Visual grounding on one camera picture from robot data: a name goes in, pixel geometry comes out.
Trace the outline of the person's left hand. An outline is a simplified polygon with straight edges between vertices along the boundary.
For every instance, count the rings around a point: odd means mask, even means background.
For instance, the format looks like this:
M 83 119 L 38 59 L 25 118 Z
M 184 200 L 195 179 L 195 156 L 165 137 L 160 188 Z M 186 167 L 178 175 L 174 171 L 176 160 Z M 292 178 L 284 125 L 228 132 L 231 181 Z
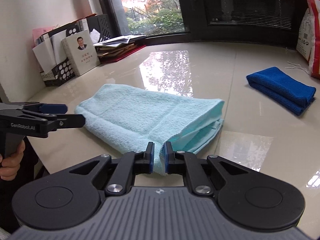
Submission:
M 1 180 L 12 181 L 15 179 L 15 177 L 17 176 L 17 172 L 20 169 L 20 163 L 23 159 L 24 150 L 25 142 L 22 140 L 18 145 L 16 152 L 5 159 L 1 158 Z

